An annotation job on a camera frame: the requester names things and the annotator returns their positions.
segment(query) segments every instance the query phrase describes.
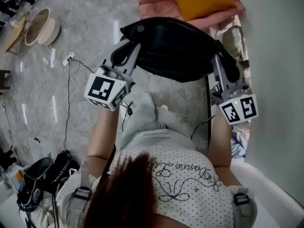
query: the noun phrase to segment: gray wall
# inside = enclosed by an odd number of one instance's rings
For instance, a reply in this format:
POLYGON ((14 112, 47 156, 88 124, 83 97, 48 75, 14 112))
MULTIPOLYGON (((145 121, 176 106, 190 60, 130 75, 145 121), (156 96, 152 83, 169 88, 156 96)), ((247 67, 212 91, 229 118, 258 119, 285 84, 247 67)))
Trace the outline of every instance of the gray wall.
POLYGON ((304 206, 304 0, 241 0, 252 88, 246 162, 304 206))

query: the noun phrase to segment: power plug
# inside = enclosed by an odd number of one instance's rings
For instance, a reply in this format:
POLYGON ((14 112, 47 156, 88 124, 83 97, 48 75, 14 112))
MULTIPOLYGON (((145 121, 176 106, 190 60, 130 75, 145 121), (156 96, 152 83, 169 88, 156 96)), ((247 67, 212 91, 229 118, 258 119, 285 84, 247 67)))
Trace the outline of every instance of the power plug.
POLYGON ((75 53, 70 51, 68 56, 66 57, 66 59, 62 62, 63 66, 65 67, 66 65, 68 65, 68 59, 73 59, 75 56, 75 53))

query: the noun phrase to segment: gray pants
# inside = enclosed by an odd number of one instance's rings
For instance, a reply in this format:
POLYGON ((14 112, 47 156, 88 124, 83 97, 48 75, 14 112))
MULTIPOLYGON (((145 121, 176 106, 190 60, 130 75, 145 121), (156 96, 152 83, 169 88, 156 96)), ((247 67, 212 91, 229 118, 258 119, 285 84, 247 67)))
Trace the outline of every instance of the gray pants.
POLYGON ((124 127, 121 148, 125 148, 140 132, 157 129, 170 129, 190 138, 188 129, 180 124, 175 114, 155 107, 151 94, 146 92, 142 95, 133 114, 124 127))

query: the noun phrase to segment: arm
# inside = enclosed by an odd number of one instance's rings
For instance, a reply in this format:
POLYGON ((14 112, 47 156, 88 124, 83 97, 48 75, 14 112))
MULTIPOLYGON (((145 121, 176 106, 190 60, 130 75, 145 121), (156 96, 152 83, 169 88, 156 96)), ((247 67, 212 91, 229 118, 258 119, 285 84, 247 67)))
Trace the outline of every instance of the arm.
POLYGON ((218 108, 214 118, 211 140, 207 157, 214 166, 220 181, 226 186, 241 185, 230 170, 231 164, 231 131, 222 111, 218 108))
POLYGON ((119 110, 101 109, 87 150, 90 175, 98 178, 114 148, 119 110))

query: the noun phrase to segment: brown hair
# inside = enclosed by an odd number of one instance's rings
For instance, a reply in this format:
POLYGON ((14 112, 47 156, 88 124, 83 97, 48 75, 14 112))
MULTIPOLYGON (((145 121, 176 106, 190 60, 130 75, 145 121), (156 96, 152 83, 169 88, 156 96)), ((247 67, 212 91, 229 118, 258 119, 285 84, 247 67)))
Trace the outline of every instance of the brown hair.
POLYGON ((85 228, 152 228, 155 205, 149 155, 120 158, 112 176, 98 188, 88 209, 85 228))

